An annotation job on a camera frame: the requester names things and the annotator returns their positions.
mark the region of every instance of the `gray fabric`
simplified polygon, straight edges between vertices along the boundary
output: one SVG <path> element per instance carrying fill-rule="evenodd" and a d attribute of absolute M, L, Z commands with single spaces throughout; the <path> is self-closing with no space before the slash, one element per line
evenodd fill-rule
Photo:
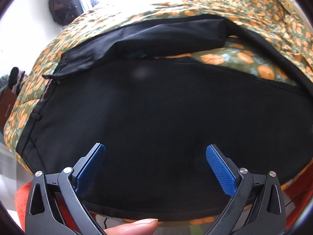
<path fill-rule="evenodd" d="M 8 82 L 9 82 L 9 75 L 4 75 L 0 77 L 0 98 L 2 96 L 3 91 L 7 87 Z"/>
<path fill-rule="evenodd" d="M 0 142 L 5 145 L 2 132 L 0 132 Z"/>

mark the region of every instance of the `fingernail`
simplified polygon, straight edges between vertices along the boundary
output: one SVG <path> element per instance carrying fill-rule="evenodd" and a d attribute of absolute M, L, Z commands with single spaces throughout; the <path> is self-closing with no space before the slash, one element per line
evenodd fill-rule
<path fill-rule="evenodd" d="M 135 223 L 135 224 L 144 224 L 144 223 L 152 223 L 153 221 L 158 221 L 158 219 L 148 218 L 148 219 L 138 220 L 138 221 L 133 222 L 133 223 Z"/>

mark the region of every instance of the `human hand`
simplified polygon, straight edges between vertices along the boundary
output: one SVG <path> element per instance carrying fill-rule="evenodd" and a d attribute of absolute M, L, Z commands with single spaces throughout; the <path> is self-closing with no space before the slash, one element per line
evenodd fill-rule
<path fill-rule="evenodd" d="M 152 235 L 157 229 L 157 219 L 143 219 L 105 229 L 107 235 Z"/>

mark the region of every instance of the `white wall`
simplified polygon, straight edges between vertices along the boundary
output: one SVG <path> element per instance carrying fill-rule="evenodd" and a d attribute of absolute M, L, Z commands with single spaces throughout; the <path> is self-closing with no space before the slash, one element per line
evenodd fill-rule
<path fill-rule="evenodd" d="M 29 73 L 62 29 L 52 19 L 48 0 L 14 0 L 0 19 L 0 76 L 14 66 Z"/>
<path fill-rule="evenodd" d="M 0 19 L 0 76 L 9 74 L 14 66 L 29 73 L 41 51 L 62 29 L 52 19 L 48 0 L 14 0 Z M 0 199 L 7 209 L 15 210 L 16 190 L 31 179 L 0 143 Z"/>

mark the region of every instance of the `brown book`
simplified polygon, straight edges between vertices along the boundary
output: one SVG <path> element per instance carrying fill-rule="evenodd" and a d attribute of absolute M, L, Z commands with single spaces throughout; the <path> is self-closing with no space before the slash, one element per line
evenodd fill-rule
<path fill-rule="evenodd" d="M 12 112 L 17 97 L 18 96 L 12 93 L 12 91 L 8 88 L 6 88 L 2 93 L 0 99 L 0 131 L 2 133 L 4 125 Z"/>

